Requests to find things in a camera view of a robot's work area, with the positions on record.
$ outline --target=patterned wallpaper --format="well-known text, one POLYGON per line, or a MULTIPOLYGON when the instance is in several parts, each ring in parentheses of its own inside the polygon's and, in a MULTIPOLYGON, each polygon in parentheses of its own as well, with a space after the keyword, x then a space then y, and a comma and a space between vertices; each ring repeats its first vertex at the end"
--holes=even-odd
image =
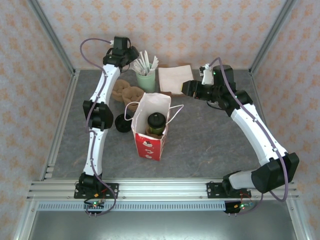
POLYGON ((300 0, 255 74, 269 128, 300 158, 295 179, 320 236, 320 4, 300 0))
POLYGON ((70 75, 26 0, 0 1, 0 239, 11 240, 70 75))
MULTIPOLYGON (((93 67, 79 53, 89 37, 127 36, 160 64, 193 68, 220 56, 233 68, 248 69, 285 0, 39 0, 75 68, 93 67)), ((109 46, 84 45, 102 64, 109 46)))

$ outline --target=metal base plate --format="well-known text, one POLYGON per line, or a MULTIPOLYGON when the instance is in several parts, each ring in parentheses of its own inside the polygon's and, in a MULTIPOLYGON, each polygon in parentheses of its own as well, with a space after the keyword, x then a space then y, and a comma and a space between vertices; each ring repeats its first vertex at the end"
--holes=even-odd
MULTIPOLYGON (((106 183, 115 193, 115 198, 118 198, 119 193, 119 184, 118 183, 106 183)), ((74 198, 75 199, 113 199, 114 196, 108 190, 105 188, 106 191, 99 194, 98 197, 95 197, 94 195, 97 193, 94 189, 90 188, 83 188, 79 186, 79 183, 75 185, 75 191, 74 191, 74 198)))
POLYGON ((207 192, 208 199, 224 199, 224 198, 240 199, 241 198, 240 192, 244 193, 244 195, 242 195, 243 198, 248 198, 248 196, 246 195, 249 195, 251 197, 251 192, 247 191, 247 189, 245 188, 238 189, 237 191, 232 192, 228 196, 226 191, 222 187, 221 182, 208 182, 206 184, 206 192, 207 192))

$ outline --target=red paper bag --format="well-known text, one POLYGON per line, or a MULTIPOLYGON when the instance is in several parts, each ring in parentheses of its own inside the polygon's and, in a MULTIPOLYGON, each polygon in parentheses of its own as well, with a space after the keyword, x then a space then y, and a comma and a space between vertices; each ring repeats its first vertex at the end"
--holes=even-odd
MULTIPOLYGON (((166 137, 168 134, 168 124, 174 119, 184 105, 170 107, 171 97, 161 93, 145 93, 136 109, 131 123, 136 149, 138 155, 142 158, 160 161, 162 151, 164 149, 166 137), (175 115, 170 118, 170 109, 180 107, 175 115), (161 139, 153 138, 146 135, 146 126, 148 117, 153 113, 161 113, 166 116, 166 126, 163 130, 161 139)), ((128 105, 125 107, 124 115, 126 115, 128 105)))

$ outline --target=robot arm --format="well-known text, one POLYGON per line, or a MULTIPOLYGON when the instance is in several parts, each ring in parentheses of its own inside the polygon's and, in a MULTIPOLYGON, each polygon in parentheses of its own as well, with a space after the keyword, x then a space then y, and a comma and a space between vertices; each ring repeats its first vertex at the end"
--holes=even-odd
POLYGON ((224 176, 222 185, 226 194, 230 196, 240 189, 257 189, 261 193, 267 193, 285 184, 283 168, 276 151, 278 151, 283 158, 287 170, 288 182, 291 182, 299 163, 298 156, 295 153, 288 154, 286 149, 276 141, 260 119, 250 96, 243 90, 236 90, 233 69, 229 65, 223 65, 230 89, 246 110, 255 117, 254 120, 239 106, 231 95, 224 82, 221 67, 215 66, 213 68, 213 74, 211 74, 208 66, 209 65, 206 64, 200 68, 200 72, 203 72, 203 78, 205 79, 203 79, 202 82, 191 80, 183 83, 182 92, 195 99, 218 102, 219 107, 224 110, 244 132, 261 165, 261 167, 256 170, 238 171, 224 176), (256 121, 262 124, 270 136, 270 139, 273 141, 275 148, 272 147, 269 139, 256 121))
POLYGON ((106 106, 109 105, 112 89, 114 88, 115 82, 120 75, 119 67, 115 67, 112 64, 104 65, 103 69, 107 73, 106 83, 104 84, 105 74, 104 72, 102 72, 99 83, 94 91, 94 94, 91 96, 89 102, 85 101, 85 105, 83 107, 86 113, 87 109, 89 109, 92 106, 91 103, 93 103, 95 99, 98 98, 96 106, 99 108, 99 110, 95 110, 91 114, 92 118, 89 120, 89 127, 90 127, 89 148, 88 148, 86 163, 83 169, 83 172, 90 176, 94 175, 94 172, 91 166, 91 159, 93 159, 92 162, 93 162, 93 167, 95 169, 95 172, 98 175, 102 174, 102 153, 104 150, 105 139, 108 133, 108 128, 105 129, 104 126, 101 126, 98 122, 99 117, 98 119, 95 120, 95 118, 97 118, 95 117, 95 115, 99 114, 98 111, 103 112, 104 109, 106 109, 106 106))
POLYGON ((103 58, 103 71, 93 95, 90 100, 83 102, 86 127, 89 129, 89 147, 83 173, 75 186, 75 198, 92 198, 94 194, 105 190, 97 176, 101 179, 105 139, 114 121, 109 100, 123 67, 139 56, 127 37, 115 36, 112 45, 103 58))

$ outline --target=green cup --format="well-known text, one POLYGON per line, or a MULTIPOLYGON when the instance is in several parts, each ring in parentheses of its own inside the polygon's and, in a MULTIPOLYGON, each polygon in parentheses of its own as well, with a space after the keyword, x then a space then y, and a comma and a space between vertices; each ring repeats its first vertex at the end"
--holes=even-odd
POLYGON ((150 133, 161 136, 166 127, 166 117, 160 112, 152 113, 147 119, 150 133))
POLYGON ((138 81, 138 86, 146 93, 154 93, 156 91, 156 71, 154 71, 149 76, 141 76, 138 73, 135 73, 136 79, 138 81))

